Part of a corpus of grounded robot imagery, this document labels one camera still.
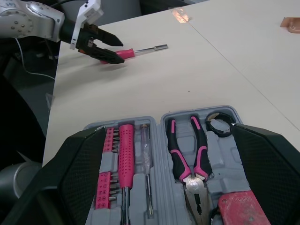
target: screwdriver shaft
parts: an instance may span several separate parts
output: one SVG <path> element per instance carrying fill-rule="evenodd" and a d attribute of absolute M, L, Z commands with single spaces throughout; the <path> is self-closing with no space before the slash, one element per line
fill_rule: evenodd
<path fill-rule="evenodd" d="M 145 49 L 136 50 L 136 51 L 134 51 L 134 54 L 158 51 L 158 50 L 162 50 L 162 49 L 166 49 L 166 48 L 168 48 L 168 45 L 158 45 L 153 48 L 145 48 Z"/>

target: pink handle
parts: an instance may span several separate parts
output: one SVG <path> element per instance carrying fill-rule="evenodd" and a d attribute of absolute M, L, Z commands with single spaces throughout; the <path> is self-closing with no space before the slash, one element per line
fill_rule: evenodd
<path fill-rule="evenodd" d="M 99 174 L 98 187 L 96 193 L 95 208 L 109 209 L 109 186 L 110 186 L 111 172 L 102 172 Z"/>
<path fill-rule="evenodd" d="M 128 50 L 120 50 L 120 51 L 116 51 L 116 53 L 122 58 L 122 59 L 128 59 L 128 58 L 134 58 L 135 53 L 133 51 L 133 49 L 128 49 Z"/>
<path fill-rule="evenodd" d="M 131 124 L 122 125 L 119 128 L 120 154 L 119 154 L 119 180 L 120 188 L 132 188 L 134 167 L 134 126 Z"/>

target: screwdriver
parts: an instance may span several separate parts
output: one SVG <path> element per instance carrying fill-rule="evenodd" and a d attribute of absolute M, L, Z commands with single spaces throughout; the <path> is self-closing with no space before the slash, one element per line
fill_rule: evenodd
<path fill-rule="evenodd" d="M 140 53 L 149 53 L 149 52 L 154 52 L 162 49 L 168 48 L 168 45 L 158 45 L 153 48 L 145 48 L 145 49 L 140 49 L 134 51 L 132 48 L 128 50 L 120 50 L 116 51 L 116 53 L 122 58 L 122 59 L 128 59 L 128 58 L 134 58 L 136 54 Z"/>
<path fill-rule="evenodd" d="M 134 126 L 125 124 L 119 128 L 119 180 L 122 189 L 122 214 L 121 225 L 129 225 L 130 189 L 132 188 L 134 165 Z"/>
<path fill-rule="evenodd" d="M 146 185 L 147 185 L 147 195 L 148 195 L 148 215 L 149 217 L 153 216 L 153 207 L 152 207 L 152 191 L 150 183 L 150 168 L 152 167 L 152 153 L 151 145 L 149 139 L 149 126 L 143 124 L 141 126 L 141 145 L 142 145 L 142 155 L 143 155 L 143 167 L 144 173 L 146 175 Z"/>

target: tool kit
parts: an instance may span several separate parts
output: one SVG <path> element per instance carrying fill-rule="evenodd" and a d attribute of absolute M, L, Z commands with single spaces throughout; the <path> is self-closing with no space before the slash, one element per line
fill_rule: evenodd
<path fill-rule="evenodd" d="M 3 225 L 300 224 L 299 161 L 230 106 L 95 122 L 65 140 Z"/>
<path fill-rule="evenodd" d="M 221 225 L 235 214 L 218 204 L 228 193 L 255 205 L 239 221 L 269 224 L 251 195 L 233 123 L 242 123 L 237 112 L 220 106 L 168 113 L 160 124 L 152 117 L 89 124 L 107 134 L 86 225 Z"/>

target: black ring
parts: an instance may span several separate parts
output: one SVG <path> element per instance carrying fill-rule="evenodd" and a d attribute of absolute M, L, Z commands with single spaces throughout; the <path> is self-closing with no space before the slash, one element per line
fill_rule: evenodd
<path fill-rule="evenodd" d="M 224 132 L 222 130 L 218 130 L 215 129 L 212 124 L 210 123 L 210 121 L 212 119 L 215 120 L 223 120 L 224 122 L 226 122 L 229 126 L 230 126 L 230 130 L 229 132 Z M 235 120 L 233 119 L 232 116 L 223 113 L 223 112 L 213 112 L 211 114 L 209 114 L 206 119 L 205 119 L 205 123 L 206 123 L 206 128 L 208 131 L 213 131 L 216 135 L 218 135 L 218 137 L 228 137 L 231 135 L 232 131 L 233 131 L 233 123 L 235 123 Z"/>

